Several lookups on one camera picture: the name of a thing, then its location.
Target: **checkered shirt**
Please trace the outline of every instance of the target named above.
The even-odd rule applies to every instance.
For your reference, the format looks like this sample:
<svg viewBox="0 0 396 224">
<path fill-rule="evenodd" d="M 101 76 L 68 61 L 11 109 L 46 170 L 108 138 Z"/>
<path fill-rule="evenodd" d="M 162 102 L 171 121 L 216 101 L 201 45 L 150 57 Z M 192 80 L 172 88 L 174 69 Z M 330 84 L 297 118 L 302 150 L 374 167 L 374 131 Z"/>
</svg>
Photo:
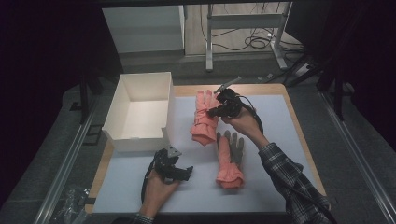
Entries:
<svg viewBox="0 0 396 224">
<path fill-rule="evenodd" d="M 261 148 L 259 155 L 262 159 L 262 166 L 268 175 L 271 176 L 276 190 L 285 198 L 286 212 L 292 216 L 293 223 L 331 224 L 330 220 L 316 206 L 280 184 L 279 181 L 283 181 L 329 209 L 329 201 L 306 178 L 302 172 L 303 166 L 301 164 L 295 163 L 288 158 L 275 143 Z"/>
<path fill-rule="evenodd" d="M 152 224 L 153 221 L 154 218 L 137 213 L 133 217 L 119 217 L 111 222 L 111 224 Z"/>
</svg>

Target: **hand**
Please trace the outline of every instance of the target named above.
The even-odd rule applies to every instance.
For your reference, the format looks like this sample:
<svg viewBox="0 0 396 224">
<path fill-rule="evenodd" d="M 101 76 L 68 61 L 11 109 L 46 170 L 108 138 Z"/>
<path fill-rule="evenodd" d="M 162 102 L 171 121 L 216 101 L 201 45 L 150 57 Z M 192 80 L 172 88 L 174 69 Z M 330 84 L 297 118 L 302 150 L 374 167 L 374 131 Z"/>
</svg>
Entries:
<svg viewBox="0 0 396 224">
<path fill-rule="evenodd" d="M 145 201 L 139 213 L 154 218 L 179 184 L 180 181 L 176 180 L 171 184 L 165 184 L 162 177 L 153 169 L 148 176 Z"/>
<path fill-rule="evenodd" d="M 257 148 L 262 148 L 269 144 L 268 140 L 260 132 L 259 124 L 245 108 L 242 107 L 236 118 L 221 117 L 221 119 L 224 123 L 231 124 L 237 132 L 247 136 Z"/>
<path fill-rule="evenodd" d="M 250 137 L 256 132 L 260 132 L 259 125 L 253 116 L 242 107 L 236 118 L 221 117 L 226 124 L 231 124 L 237 132 Z"/>
</svg>

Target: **glove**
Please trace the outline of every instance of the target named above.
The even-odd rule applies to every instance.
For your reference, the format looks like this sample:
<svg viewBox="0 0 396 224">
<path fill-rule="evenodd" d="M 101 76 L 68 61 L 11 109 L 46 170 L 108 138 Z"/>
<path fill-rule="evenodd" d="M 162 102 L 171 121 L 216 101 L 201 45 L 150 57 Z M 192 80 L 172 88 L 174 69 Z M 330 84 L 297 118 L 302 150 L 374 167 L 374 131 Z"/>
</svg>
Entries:
<svg viewBox="0 0 396 224">
<path fill-rule="evenodd" d="M 217 134 L 219 149 L 219 173 L 216 182 L 224 189 L 237 189 L 244 184 L 244 175 L 239 169 L 243 156 L 244 139 L 239 138 L 237 133 L 233 137 L 229 131 L 221 136 Z"/>
<path fill-rule="evenodd" d="M 216 141 L 216 128 L 218 127 L 218 117 L 210 118 L 207 115 L 207 110 L 219 105 L 216 100 L 217 95 L 212 97 L 212 91 L 198 91 L 195 100 L 195 118 L 194 124 L 190 129 L 192 140 L 206 146 L 209 143 Z"/>
</svg>

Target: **person's right hand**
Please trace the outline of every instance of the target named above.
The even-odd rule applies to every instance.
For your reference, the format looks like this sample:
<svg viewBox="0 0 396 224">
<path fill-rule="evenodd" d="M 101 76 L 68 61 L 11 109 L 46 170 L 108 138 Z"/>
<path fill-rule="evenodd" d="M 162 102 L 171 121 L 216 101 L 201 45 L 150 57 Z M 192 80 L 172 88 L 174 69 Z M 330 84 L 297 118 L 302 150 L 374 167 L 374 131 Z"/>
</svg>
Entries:
<svg viewBox="0 0 396 224">
<path fill-rule="evenodd" d="M 260 132 L 259 124 L 245 108 L 242 107 L 236 118 L 221 117 L 221 119 L 224 123 L 231 124 L 237 132 L 250 138 L 257 148 L 262 148 L 269 144 L 268 140 Z"/>
<path fill-rule="evenodd" d="M 222 117 L 221 119 L 224 123 L 231 124 L 237 132 L 247 137 L 260 132 L 259 124 L 244 107 L 242 107 L 236 118 Z"/>
</svg>

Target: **white box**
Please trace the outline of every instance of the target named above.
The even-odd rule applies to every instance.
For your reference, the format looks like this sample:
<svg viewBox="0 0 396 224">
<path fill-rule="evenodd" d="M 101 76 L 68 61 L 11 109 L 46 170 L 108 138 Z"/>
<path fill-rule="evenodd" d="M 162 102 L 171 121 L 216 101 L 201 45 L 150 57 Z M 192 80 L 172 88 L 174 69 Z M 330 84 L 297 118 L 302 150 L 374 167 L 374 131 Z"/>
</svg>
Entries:
<svg viewBox="0 0 396 224">
<path fill-rule="evenodd" d="M 120 75 L 102 130 L 117 151 L 156 151 L 171 143 L 175 95 L 172 75 Z"/>
</svg>

